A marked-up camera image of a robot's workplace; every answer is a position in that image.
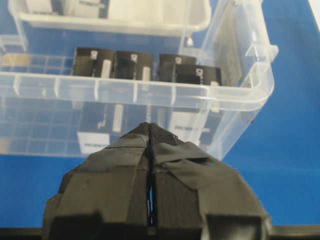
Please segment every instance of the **black tape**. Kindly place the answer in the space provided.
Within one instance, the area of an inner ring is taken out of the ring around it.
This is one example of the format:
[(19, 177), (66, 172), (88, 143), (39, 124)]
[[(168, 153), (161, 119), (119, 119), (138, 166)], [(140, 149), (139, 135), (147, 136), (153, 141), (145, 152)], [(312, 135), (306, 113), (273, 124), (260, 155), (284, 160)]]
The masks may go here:
[[(185, 186), (197, 191), (198, 210), (206, 226), (204, 230), (215, 229), (217, 217), (225, 219), (219, 235), (211, 233), (215, 240), (236, 239), (235, 236), (244, 232), (251, 234), (246, 239), (265, 239), (267, 228), (271, 226), (268, 214), (236, 170), (191, 142), (180, 145), (159, 143), (153, 147), (153, 153), (156, 166), (168, 170)], [(235, 223), (239, 226), (230, 235), (230, 228)]]
[(147, 142), (127, 134), (67, 173), (47, 203), (43, 239), (146, 235)]

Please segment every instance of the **blue background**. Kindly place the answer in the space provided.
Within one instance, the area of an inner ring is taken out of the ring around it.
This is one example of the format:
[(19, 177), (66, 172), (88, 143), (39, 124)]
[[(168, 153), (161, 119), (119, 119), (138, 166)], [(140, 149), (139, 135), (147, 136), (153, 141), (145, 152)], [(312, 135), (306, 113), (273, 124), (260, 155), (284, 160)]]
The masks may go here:
[[(280, 50), (275, 90), (224, 161), (253, 187), (273, 224), (320, 224), (320, 33), (307, 0), (262, 6)], [(46, 200), (82, 161), (1, 155), (0, 227), (41, 227)]]

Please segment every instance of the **plastic bin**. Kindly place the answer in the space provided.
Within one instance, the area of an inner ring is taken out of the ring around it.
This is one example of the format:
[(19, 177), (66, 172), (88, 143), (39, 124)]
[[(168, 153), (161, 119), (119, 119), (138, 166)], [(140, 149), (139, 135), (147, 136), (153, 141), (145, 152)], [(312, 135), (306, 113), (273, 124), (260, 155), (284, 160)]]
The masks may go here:
[[(13, 21), (0, 26), (0, 153), (83, 156), (78, 128), (83, 106), (94, 102), (125, 109), (114, 138), (145, 122), (134, 109), (148, 107), (153, 122), (222, 160), (274, 89), (278, 48), (270, 44), (262, 0), (108, 2), (101, 18), (34, 12), (26, 0), (8, 1)], [(78, 47), (151, 53), (154, 69), (159, 54), (194, 56), (221, 68), (222, 86), (71, 76)], [(175, 109), (193, 114), (173, 115)]]

